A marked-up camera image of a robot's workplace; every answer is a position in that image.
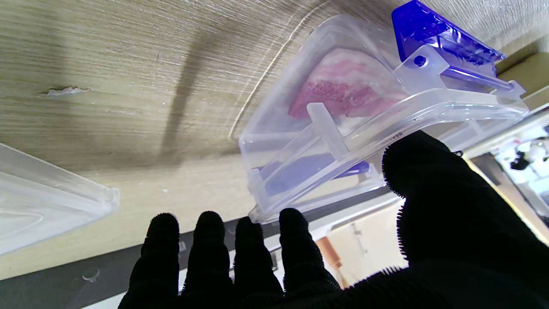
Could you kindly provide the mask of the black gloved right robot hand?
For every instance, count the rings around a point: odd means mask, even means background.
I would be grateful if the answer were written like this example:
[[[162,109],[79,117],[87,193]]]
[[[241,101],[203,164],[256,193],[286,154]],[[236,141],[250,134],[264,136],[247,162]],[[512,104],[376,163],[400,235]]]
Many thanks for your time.
[[[388,187],[404,198],[397,234],[406,268],[387,268],[342,289],[324,268],[300,211],[280,212],[283,284],[262,228],[243,217],[229,277],[225,227],[212,211],[193,233],[178,290],[176,217],[150,222],[120,309],[546,309],[548,246],[445,144],[419,130],[384,152]]]

